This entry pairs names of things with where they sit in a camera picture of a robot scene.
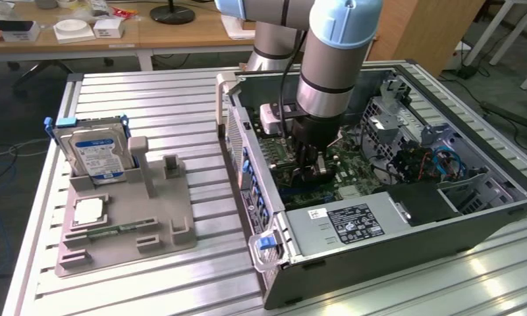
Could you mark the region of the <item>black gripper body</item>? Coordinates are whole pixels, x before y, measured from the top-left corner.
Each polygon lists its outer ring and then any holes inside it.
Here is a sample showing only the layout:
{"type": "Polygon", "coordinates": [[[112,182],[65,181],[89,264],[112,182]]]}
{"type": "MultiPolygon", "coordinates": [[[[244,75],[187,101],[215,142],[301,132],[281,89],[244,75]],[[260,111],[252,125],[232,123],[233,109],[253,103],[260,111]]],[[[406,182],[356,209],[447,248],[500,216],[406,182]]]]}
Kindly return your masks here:
{"type": "Polygon", "coordinates": [[[339,128],[340,115],[329,118],[301,116],[293,121],[292,138],[297,145],[324,150],[335,141],[339,128]]]}

